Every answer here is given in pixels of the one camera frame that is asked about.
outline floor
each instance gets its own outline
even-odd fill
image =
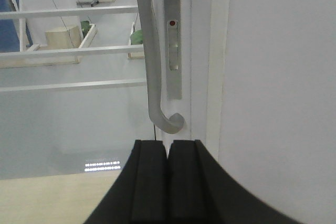
[[[0,223],[82,224],[118,171],[0,180]]]

